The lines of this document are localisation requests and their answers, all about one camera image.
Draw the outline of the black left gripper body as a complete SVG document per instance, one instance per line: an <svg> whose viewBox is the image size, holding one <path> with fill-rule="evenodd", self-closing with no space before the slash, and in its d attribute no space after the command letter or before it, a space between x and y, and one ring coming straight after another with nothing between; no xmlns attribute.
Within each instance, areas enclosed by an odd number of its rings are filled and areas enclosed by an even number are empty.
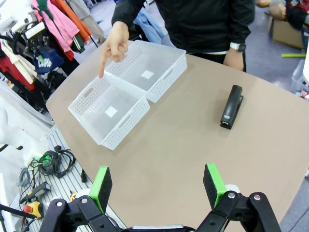
<svg viewBox="0 0 309 232"><path fill-rule="evenodd" d="M47 34L44 23L31 23L14 33L12 51L16 55L38 57L40 49L47 46Z"/></svg>

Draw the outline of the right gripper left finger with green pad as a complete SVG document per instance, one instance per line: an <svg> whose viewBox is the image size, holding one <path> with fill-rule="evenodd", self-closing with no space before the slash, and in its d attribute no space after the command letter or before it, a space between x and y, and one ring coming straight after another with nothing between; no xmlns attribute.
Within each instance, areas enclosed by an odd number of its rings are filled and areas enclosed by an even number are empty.
<svg viewBox="0 0 309 232"><path fill-rule="evenodd" d="M93 232L122 232L124 229L106 214L112 190L112 178L107 166L100 167L90 192L72 202L57 198L49 203L41 232L75 232L88 226Z"/></svg>

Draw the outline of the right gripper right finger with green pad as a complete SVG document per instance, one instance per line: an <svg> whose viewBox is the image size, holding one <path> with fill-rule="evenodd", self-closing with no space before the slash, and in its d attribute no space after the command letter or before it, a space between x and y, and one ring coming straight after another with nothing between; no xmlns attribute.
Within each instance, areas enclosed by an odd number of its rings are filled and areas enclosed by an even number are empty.
<svg viewBox="0 0 309 232"><path fill-rule="evenodd" d="M228 190L214 163L205 164L203 184L211 211L197 232L223 232L229 222L238 221L246 232L280 232L281 228L267 196L254 192L248 197Z"/></svg>

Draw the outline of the person's right hand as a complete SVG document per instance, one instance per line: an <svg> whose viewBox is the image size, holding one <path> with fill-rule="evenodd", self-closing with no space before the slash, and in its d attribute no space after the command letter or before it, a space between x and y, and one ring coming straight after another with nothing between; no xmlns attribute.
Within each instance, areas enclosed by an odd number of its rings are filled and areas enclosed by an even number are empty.
<svg viewBox="0 0 309 232"><path fill-rule="evenodd" d="M103 44L98 73L100 78L104 75L105 65L109 58L114 62L119 62L124 59L125 53L127 52L128 39L128 26L121 21L115 22L112 26L110 34Z"/></svg>

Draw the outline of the person's left hand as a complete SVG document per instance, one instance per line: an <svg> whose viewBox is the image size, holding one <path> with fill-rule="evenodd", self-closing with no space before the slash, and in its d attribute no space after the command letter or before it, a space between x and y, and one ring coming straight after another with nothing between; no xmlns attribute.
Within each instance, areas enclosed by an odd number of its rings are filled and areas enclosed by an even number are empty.
<svg viewBox="0 0 309 232"><path fill-rule="evenodd" d="M244 71L243 53L230 48L224 58L223 64L233 69Z"/></svg>

